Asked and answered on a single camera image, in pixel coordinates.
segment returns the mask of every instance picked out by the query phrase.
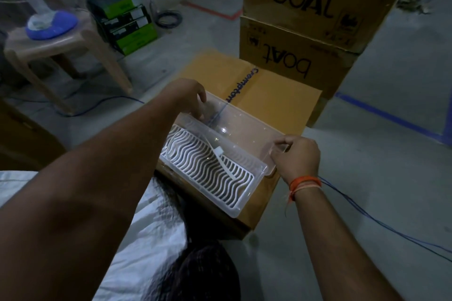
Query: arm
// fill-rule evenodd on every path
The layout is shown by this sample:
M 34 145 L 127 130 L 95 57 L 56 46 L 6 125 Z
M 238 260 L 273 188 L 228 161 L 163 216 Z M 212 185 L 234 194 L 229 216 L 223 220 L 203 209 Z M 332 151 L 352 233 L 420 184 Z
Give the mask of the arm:
M 151 102 L 43 169 L 0 209 L 5 300 L 91 300 L 132 221 L 180 112 L 200 116 L 194 80 Z
M 300 176 L 317 177 L 320 151 L 314 140 L 285 136 L 276 143 L 291 145 L 286 153 L 272 153 L 277 169 L 287 183 Z M 319 188 L 299 190 L 295 193 L 295 203 L 325 301 L 402 300 Z

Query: hand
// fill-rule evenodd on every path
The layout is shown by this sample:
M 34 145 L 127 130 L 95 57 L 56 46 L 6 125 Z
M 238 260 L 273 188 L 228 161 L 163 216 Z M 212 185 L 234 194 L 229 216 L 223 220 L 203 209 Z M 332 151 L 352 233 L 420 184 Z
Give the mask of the hand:
M 174 80 L 166 85 L 160 95 L 175 102 L 180 112 L 189 113 L 199 120 L 204 118 L 199 107 L 198 95 L 203 103 L 206 102 L 206 90 L 196 80 Z
M 270 153 L 278 172 L 287 184 L 300 176 L 317 177 L 320 150 L 315 140 L 296 135 L 285 135 L 276 139 L 275 144 L 290 145 L 287 152 L 273 150 Z

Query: transparent plastic tray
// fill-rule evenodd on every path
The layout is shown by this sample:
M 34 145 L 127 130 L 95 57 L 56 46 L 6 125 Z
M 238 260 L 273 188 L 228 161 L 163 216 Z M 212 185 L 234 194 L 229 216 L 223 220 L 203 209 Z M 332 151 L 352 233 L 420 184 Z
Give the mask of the transparent plastic tray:
M 186 114 L 174 122 L 160 159 L 232 218 L 268 171 L 254 155 Z
M 203 123 L 265 163 L 268 166 L 266 175 L 272 175 L 276 167 L 270 151 L 274 150 L 274 140 L 282 133 L 227 101 L 209 92 L 206 94 L 206 103 L 201 103 Z M 286 147 L 278 145 L 281 151 Z

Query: concrete floor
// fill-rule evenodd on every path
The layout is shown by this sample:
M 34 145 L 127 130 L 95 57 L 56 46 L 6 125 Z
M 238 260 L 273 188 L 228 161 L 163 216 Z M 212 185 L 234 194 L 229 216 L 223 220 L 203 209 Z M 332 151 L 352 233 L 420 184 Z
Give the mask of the concrete floor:
M 442 134 L 452 87 L 452 8 L 433 0 L 433 14 L 393 10 L 340 91 L 429 131 Z M 179 7 L 183 24 L 121 60 L 135 97 L 147 101 L 204 48 L 238 56 L 239 21 Z M 62 95 L 77 85 L 59 78 Z M 85 110 L 120 95 L 102 74 L 68 99 Z M 21 96 L 40 98 L 31 89 Z M 76 118 L 47 104 L 16 103 L 67 147 L 93 136 L 140 105 L 116 99 Z M 452 152 L 449 147 L 385 118 L 333 99 L 304 135 L 322 150 L 320 175 L 393 228 L 452 249 Z M 449 300 L 452 264 L 361 216 L 339 194 L 325 193 L 389 281 L 407 300 Z M 239 271 L 243 300 L 321 300 L 296 211 L 284 216 L 281 181 L 256 231 L 224 245 Z

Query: stacked green boxes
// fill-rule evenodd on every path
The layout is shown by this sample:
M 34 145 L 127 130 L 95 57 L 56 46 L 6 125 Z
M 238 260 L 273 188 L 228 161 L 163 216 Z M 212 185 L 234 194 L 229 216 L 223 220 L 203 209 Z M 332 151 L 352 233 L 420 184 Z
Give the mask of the stacked green boxes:
M 88 0 L 100 34 L 124 55 L 157 38 L 141 0 Z

